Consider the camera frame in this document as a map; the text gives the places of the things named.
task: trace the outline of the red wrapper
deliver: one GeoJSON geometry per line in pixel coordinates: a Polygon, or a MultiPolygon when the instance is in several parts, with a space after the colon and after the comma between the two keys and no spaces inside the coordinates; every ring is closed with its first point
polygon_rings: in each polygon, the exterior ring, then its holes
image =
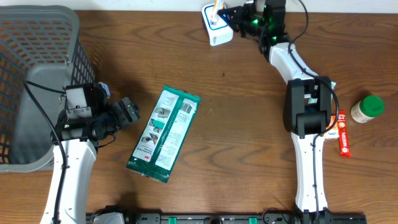
{"type": "Polygon", "coordinates": [[[351,157],[351,151],[349,149],[348,135],[347,135],[347,124],[346,124],[346,112],[341,110],[338,112],[338,134],[340,142],[340,155],[343,157],[351,157]]]}

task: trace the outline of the wire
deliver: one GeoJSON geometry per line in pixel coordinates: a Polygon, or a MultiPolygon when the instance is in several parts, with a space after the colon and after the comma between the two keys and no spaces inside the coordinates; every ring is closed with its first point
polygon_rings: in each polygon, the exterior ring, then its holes
{"type": "Polygon", "coordinates": [[[38,88],[41,88],[43,90],[51,91],[51,92],[54,92],[54,93],[67,94],[65,91],[60,91],[60,90],[54,90],[54,89],[51,89],[51,88],[47,88],[45,86],[39,85],[39,84],[31,82],[31,81],[25,81],[25,82],[30,84],[30,85],[32,85],[32,86],[36,86],[38,88]]]}
{"type": "Polygon", "coordinates": [[[112,133],[111,135],[113,136],[113,140],[110,141],[110,142],[108,142],[108,143],[106,143],[105,145],[98,146],[98,148],[105,147],[105,146],[107,146],[108,144],[111,144],[112,142],[116,141],[116,135],[115,135],[114,133],[112,133]]]}
{"type": "Polygon", "coordinates": [[[262,215],[261,215],[261,220],[262,220],[262,222],[264,223],[264,224],[268,224],[268,222],[266,222],[266,220],[265,220],[265,216],[266,216],[266,214],[268,213],[268,211],[269,210],[277,210],[279,213],[280,213],[280,215],[281,215],[281,217],[283,218],[283,220],[286,222],[286,223],[289,223],[289,221],[287,221],[287,219],[285,218],[285,216],[284,216],[284,214],[278,209],[278,208],[275,208],[275,207],[271,207],[271,208],[268,208],[262,215]]]}
{"type": "Polygon", "coordinates": [[[326,130],[321,131],[320,133],[318,133],[317,135],[315,135],[315,137],[314,137],[314,139],[313,139],[313,142],[312,142],[312,155],[313,155],[313,156],[312,156],[312,157],[313,157],[313,187],[314,187],[314,190],[315,190],[315,203],[316,203],[316,205],[317,205],[317,213],[316,213],[315,218],[314,218],[313,221],[312,221],[312,223],[314,223],[315,220],[319,217],[319,201],[318,201],[318,190],[317,190],[317,170],[316,170],[316,167],[315,167],[315,165],[316,165],[316,162],[315,162],[315,151],[316,151],[316,149],[315,149],[315,148],[316,148],[315,142],[317,141],[317,138],[318,138],[319,136],[321,136],[322,134],[325,134],[326,132],[330,131],[330,130],[336,125],[337,120],[338,120],[337,117],[338,117],[338,113],[339,113],[339,103],[338,103],[338,99],[337,99],[336,93],[335,93],[335,91],[331,88],[331,86],[329,85],[329,83],[326,82],[326,81],[324,81],[322,78],[320,78],[320,77],[318,77],[318,76],[316,76],[316,75],[314,75],[314,74],[311,74],[311,73],[307,72],[307,71],[305,70],[305,68],[303,68],[303,67],[301,66],[301,64],[299,64],[299,62],[297,61],[297,59],[294,57],[294,55],[293,55],[293,53],[292,53],[292,50],[291,50],[292,44],[293,44],[298,38],[300,38],[301,36],[303,36],[304,33],[307,31],[307,28],[308,28],[308,21],[309,21],[309,19],[308,19],[308,11],[307,11],[307,8],[305,7],[305,5],[304,5],[304,3],[302,2],[302,0],[298,0],[298,1],[301,3],[301,5],[303,6],[304,11],[305,11],[305,17],[306,17],[305,28],[304,28],[304,30],[301,32],[301,34],[299,34],[298,36],[296,36],[296,38],[294,38],[293,41],[289,42],[288,52],[289,52],[290,56],[292,57],[293,61],[297,64],[297,66],[301,69],[301,71],[302,71],[304,74],[306,74],[306,75],[308,75],[308,76],[314,78],[315,80],[318,80],[319,82],[322,82],[322,83],[328,88],[328,90],[330,91],[330,93],[331,93],[333,99],[335,100],[335,106],[336,106],[336,119],[334,120],[333,124],[332,124],[329,128],[327,128],[326,130]]]}
{"type": "Polygon", "coordinates": [[[63,181],[65,180],[65,173],[67,171],[67,157],[65,155],[65,150],[63,149],[63,146],[61,144],[61,141],[59,140],[56,132],[55,132],[55,127],[52,124],[49,116],[45,113],[43,110],[43,107],[40,105],[40,103],[36,100],[36,97],[33,95],[33,93],[30,91],[29,86],[27,85],[28,81],[24,81],[24,87],[26,89],[27,94],[30,96],[34,104],[36,105],[37,109],[42,113],[43,117],[45,118],[46,122],[49,124],[51,131],[57,140],[57,143],[60,147],[61,150],[61,155],[62,155],[62,172],[61,172],[61,178],[60,178],[60,183],[58,185],[58,190],[57,190],[57,196],[55,197],[55,205],[54,205],[54,216],[52,218],[54,224],[59,224],[58,222],[58,211],[60,208],[60,201],[61,201],[61,193],[62,193],[62,187],[63,187],[63,181]]]}

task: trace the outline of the brown wooden surface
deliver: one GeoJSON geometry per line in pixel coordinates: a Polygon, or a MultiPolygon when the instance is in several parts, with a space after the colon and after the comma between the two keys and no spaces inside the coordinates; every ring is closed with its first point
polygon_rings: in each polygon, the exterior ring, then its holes
{"type": "MultiPolygon", "coordinates": [[[[210,47],[199,12],[81,11],[80,39],[109,85],[112,100],[130,97],[141,120],[99,151],[88,193],[89,212],[120,203],[132,210],[173,213],[291,210],[297,189],[295,151],[284,129],[285,83],[239,38],[210,47]],[[163,85],[202,97],[168,184],[124,168],[163,85]]],[[[303,14],[287,14],[291,36],[303,14]]],[[[386,112],[366,124],[348,116],[352,158],[325,143],[325,193],[334,212],[364,212],[368,223],[398,222],[398,16],[310,14],[298,52],[337,82],[347,112],[372,93],[386,112]]],[[[0,175],[0,223],[38,223],[51,172],[0,175]]]]}

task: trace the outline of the gray plastic bin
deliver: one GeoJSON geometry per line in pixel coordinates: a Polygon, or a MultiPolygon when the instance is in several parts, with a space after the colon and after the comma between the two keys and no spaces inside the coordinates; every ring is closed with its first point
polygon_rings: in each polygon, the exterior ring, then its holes
{"type": "MultiPolygon", "coordinates": [[[[0,172],[52,168],[51,130],[22,81],[57,90],[93,82],[78,33],[78,16],[67,7],[0,7],[0,172]]],[[[55,124],[65,96],[30,89],[55,124]]]]}

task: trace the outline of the white wall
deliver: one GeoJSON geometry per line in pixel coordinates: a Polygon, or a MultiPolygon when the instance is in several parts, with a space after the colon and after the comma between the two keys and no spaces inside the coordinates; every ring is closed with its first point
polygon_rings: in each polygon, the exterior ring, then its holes
{"type": "MultiPolygon", "coordinates": [[[[246,0],[225,0],[228,7],[246,0]]],[[[265,0],[259,0],[263,6],[265,0]]],[[[81,10],[200,11],[212,0],[0,0],[1,6],[59,4],[81,10]]],[[[398,0],[303,0],[310,12],[398,13],[398,0]]],[[[287,0],[286,10],[302,12],[297,0],[287,0]]]]}

